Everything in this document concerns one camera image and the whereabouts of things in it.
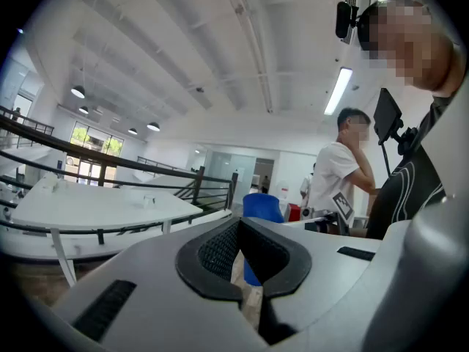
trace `white t-shirt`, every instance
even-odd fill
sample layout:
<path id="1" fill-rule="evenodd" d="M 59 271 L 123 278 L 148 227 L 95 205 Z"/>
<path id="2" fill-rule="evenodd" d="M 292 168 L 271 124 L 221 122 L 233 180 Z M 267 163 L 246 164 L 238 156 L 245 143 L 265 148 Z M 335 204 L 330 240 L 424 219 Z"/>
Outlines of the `white t-shirt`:
<path id="1" fill-rule="evenodd" d="M 318 210 L 335 210 L 330 195 L 341 191 L 353 205 L 353 184 L 345 177 L 360 168 L 350 149 L 332 142 L 322 148 L 317 156 L 311 180 L 308 207 Z"/>
<path id="2" fill-rule="evenodd" d="M 306 196 L 301 200 L 301 207 L 302 208 L 305 208 L 308 205 L 309 192 L 311 190 L 311 179 L 312 178 L 313 178 L 313 175 L 309 173 L 308 176 L 306 176 L 303 179 L 303 182 L 301 184 L 300 192 L 306 193 Z"/>

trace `gray plastic surface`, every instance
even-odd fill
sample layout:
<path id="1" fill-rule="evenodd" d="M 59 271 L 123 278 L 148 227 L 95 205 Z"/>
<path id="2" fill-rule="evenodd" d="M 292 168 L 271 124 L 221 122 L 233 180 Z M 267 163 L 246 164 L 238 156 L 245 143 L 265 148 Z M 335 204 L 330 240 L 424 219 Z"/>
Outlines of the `gray plastic surface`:
<path id="1" fill-rule="evenodd" d="M 115 279 L 137 284 L 102 338 L 110 351 L 259 351 L 267 343 L 246 321 L 236 302 L 211 301 L 178 276 L 180 247 L 226 220 L 150 238 L 93 271 L 54 307 L 72 323 Z"/>
<path id="2" fill-rule="evenodd" d="M 278 320 L 298 332 L 270 347 L 235 302 L 196 295 L 175 270 L 179 248 L 224 221 L 137 243 L 83 278 L 54 310 L 72 323 L 110 282 L 126 279 L 137 288 L 103 338 L 111 351 L 399 351 L 467 273 L 467 200 L 429 206 L 412 223 L 392 224 L 382 242 L 253 219 L 301 243 L 312 257 L 298 290 L 271 302 Z M 337 253 L 341 246 L 376 255 L 359 260 Z"/>

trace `red object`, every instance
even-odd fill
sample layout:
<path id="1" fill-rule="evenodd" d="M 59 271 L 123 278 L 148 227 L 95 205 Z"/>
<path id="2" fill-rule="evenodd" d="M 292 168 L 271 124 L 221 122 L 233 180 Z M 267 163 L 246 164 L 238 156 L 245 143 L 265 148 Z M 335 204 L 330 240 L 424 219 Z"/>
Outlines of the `red object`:
<path id="1" fill-rule="evenodd" d="M 289 203 L 288 206 L 290 207 L 290 215 L 288 221 L 299 221 L 300 220 L 300 206 L 295 205 L 293 203 Z"/>

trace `ceiling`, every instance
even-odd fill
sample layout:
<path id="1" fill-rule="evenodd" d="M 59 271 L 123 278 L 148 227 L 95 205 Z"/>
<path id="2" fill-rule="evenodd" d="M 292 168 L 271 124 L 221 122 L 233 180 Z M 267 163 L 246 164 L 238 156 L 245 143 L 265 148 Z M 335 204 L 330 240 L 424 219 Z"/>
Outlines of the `ceiling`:
<path id="1" fill-rule="evenodd" d="M 338 1 L 51 0 L 32 42 L 75 111 L 85 103 L 162 128 L 196 111 L 274 114 L 320 129 L 340 67 L 354 73 L 339 109 L 364 107 L 383 79 L 335 36 Z M 70 94 L 77 84 L 86 100 Z"/>

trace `window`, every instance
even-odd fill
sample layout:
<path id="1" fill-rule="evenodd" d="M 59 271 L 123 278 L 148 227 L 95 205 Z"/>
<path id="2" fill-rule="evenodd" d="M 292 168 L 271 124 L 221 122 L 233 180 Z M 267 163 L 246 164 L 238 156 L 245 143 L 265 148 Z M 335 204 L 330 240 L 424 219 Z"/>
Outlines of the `window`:
<path id="1" fill-rule="evenodd" d="M 112 156 L 120 156 L 124 140 L 76 122 L 70 143 Z"/>
<path id="2" fill-rule="evenodd" d="M 72 137 L 70 138 L 70 143 L 107 155 L 120 156 L 124 140 L 77 121 L 72 132 Z M 76 158 L 67 155 L 65 170 L 98 178 L 101 173 L 101 165 L 92 163 L 88 158 Z M 116 167 L 107 166 L 104 178 L 106 180 L 114 180 L 115 177 Z M 97 186 L 97 180 L 77 179 L 76 177 L 67 175 L 64 176 L 64 179 L 74 183 L 78 182 L 80 184 Z M 113 184 L 104 183 L 104 186 L 111 188 Z"/>

